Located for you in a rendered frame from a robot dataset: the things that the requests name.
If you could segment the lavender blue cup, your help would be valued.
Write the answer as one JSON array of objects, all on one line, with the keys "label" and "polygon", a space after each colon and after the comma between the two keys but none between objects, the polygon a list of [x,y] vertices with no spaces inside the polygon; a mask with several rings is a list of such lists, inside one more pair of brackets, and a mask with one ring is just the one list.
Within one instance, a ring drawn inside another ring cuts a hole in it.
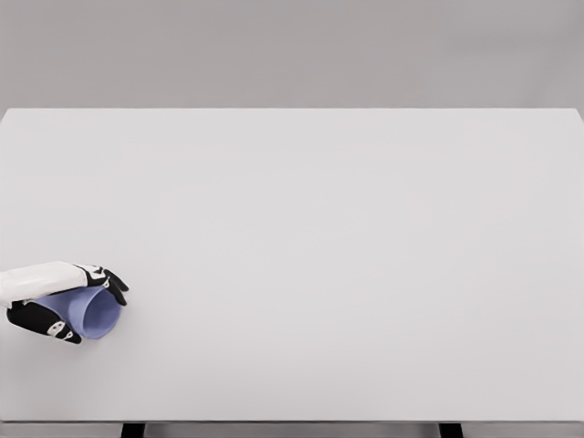
[{"label": "lavender blue cup", "polygon": [[84,339],[99,339],[107,335],[122,311],[122,305],[104,287],[77,287],[34,302],[54,311]]}]

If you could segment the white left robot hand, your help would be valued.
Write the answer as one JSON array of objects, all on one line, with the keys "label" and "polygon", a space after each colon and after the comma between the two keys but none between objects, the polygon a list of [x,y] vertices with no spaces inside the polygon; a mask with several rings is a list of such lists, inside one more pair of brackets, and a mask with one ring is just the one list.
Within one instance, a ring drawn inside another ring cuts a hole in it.
[{"label": "white left robot hand", "polygon": [[35,299],[77,287],[104,287],[122,308],[127,305],[127,284],[102,266],[54,261],[0,272],[0,306],[9,323],[36,334],[79,344],[84,338],[54,311]]}]

